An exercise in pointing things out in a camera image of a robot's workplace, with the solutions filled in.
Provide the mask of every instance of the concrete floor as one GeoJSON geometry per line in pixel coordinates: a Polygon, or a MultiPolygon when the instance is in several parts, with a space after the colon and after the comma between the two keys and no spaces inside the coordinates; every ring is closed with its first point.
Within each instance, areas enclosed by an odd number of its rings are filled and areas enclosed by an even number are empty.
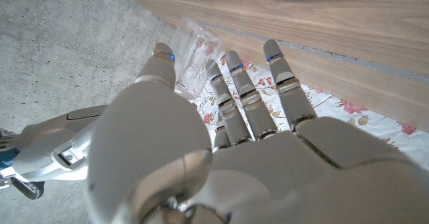
{"type": "MultiPolygon", "coordinates": [[[[0,2],[0,127],[16,133],[109,103],[174,33],[134,0],[0,2]]],[[[52,180],[35,201],[0,190],[0,223],[89,223],[83,189],[52,180]]]]}

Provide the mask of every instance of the clear plastic cup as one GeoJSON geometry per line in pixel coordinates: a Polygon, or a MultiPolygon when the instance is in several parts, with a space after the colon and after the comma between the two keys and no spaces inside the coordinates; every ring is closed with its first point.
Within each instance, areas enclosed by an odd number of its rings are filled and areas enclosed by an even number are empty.
{"type": "Polygon", "coordinates": [[[196,98],[207,81],[206,63],[222,52],[222,40],[203,25],[182,18],[170,42],[176,71],[175,92],[186,99],[196,98]]]}

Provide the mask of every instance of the floral tablecloth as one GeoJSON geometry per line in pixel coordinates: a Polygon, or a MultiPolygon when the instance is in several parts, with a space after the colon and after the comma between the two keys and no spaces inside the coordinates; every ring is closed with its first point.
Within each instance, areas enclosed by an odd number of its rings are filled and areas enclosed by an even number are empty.
{"type": "MultiPolygon", "coordinates": [[[[236,99],[240,112],[249,127],[244,110],[239,101],[239,96],[234,87],[233,79],[225,64],[225,58],[220,58],[218,64],[225,78],[225,82],[228,84],[231,94],[236,99]]],[[[243,65],[246,67],[256,88],[261,93],[265,106],[267,106],[275,124],[282,131],[289,130],[289,125],[286,121],[273,78],[271,77],[271,72],[246,60],[243,60],[243,65]]],[[[418,163],[418,165],[429,170],[428,133],[354,105],[345,99],[338,99],[318,89],[306,85],[302,85],[302,88],[319,117],[334,117],[358,127],[382,139],[384,143],[397,148],[418,163]]],[[[192,100],[192,102],[196,104],[198,112],[201,114],[213,142],[216,134],[218,109],[215,95],[212,92],[212,87],[209,82],[206,83],[199,97],[192,100]]]]}

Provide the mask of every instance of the wood grain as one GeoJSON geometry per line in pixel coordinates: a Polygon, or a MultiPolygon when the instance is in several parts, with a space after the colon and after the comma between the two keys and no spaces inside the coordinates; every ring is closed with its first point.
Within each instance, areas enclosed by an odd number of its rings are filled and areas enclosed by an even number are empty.
{"type": "MultiPolygon", "coordinates": [[[[136,1],[170,25],[178,24],[179,18],[156,0],[136,1]]],[[[268,68],[261,48],[263,40],[209,28],[223,39],[226,51],[235,50],[243,59],[268,68]]],[[[429,85],[307,51],[281,48],[304,84],[429,132],[429,85]]]]}
{"type": "Polygon", "coordinates": [[[429,75],[429,0],[152,0],[171,14],[429,75]]]}

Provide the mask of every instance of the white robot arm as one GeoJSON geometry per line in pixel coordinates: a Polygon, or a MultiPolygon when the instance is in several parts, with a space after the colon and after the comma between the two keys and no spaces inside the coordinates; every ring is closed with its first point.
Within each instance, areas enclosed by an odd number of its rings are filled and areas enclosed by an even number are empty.
{"type": "Polygon", "coordinates": [[[105,110],[63,115],[61,124],[48,124],[52,119],[11,140],[34,142],[16,156],[15,177],[44,181],[88,165],[94,223],[427,223],[425,171],[377,138],[317,117],[276,42],[267,41],[264,52],[291,131],[276,129],[237,53],[228,52],[252,133],[210,61],[219,106],[211,146],[195,108],[174,94],[173,52],[157,44],[135,82],[105,110]],[[67,121],[78,127],[65,127],[73,125],[67,121]],[[37,150],[42,141],[49,147],[37,150]]]}

